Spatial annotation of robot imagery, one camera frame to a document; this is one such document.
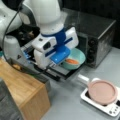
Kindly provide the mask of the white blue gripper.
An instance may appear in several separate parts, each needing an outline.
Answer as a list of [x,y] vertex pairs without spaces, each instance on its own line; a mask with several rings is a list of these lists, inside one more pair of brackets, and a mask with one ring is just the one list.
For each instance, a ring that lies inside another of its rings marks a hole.
[[78,37],[74,27],[65,32],[66,39],[56,40],[54,36],[43,37],[39,34],[32,42],[34,58],[39,68],[45,69],[51,63],[60,64],[78,45]]

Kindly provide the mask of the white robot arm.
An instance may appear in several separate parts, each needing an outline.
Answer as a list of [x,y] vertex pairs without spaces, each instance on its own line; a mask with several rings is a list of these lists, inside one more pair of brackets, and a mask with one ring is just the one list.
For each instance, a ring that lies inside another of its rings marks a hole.
[[6,33],[22,25],[19,12],[27,7],[32,13],[30,20],[40,29],[31,43],[37,65],[46,69],[50,63],[62,63],[78,45],[78,38],[74,27],[64,29],[58,0],[17,1],[18,4],[13,9],[4,0],[0,0],[0,46],[4,47],[4,43],[11,45],[11,38]]

